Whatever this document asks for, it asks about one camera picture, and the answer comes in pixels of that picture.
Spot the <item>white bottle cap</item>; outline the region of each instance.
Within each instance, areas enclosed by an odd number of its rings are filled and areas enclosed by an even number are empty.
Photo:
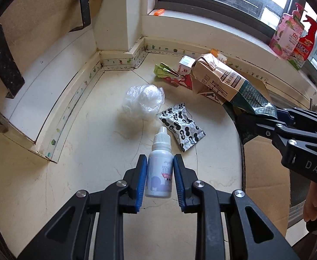
[[[154,137],[152,150],[163,149],[169,152],[172,151],[171,137],[167,134],[167,128],[162,126]]]

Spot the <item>bottle label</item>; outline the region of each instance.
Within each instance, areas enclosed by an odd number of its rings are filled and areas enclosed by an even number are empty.
[[[148,160],[146,187],[151,191],[171,192],[173,161],[165,157],[151,157]]]
[[[284,60],[296,47],[304,27],[292,17],[282,17],[271,41],[271,48]]]

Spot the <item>person's hand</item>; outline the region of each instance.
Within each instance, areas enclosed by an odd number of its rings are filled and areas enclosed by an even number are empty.
[[[303,207],[303,219],[305,222],[317,219],[317,183],[310,183],[307,199]]]

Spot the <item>white dropper bottle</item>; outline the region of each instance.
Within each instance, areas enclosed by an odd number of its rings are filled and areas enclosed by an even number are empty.
[[[172,194],[173,155],[171,137],[166,127],[160,127],[154,137],[152,152],[148,158],[145,196],[170,198]]]

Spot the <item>pump dispenser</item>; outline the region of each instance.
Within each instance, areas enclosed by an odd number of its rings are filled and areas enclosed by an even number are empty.
[[[308,56],[312,52],[315,43],[315,34],[317,32],[317,22],[309,15],[306,15],[306,18],[307,19],[303,22],[309,22],[311,24],[308,34],[299,39],[296,48],[294,48],[291,56],[289,57],[289,62],[297,70],[302,68],[308,59]]]
[[[296,6],[297,9],[291,15],[282,15],[269,44],[269,47],[284,60],[290,57],[304,30],[304,25],[300,22],[304,8],[298,3]]]

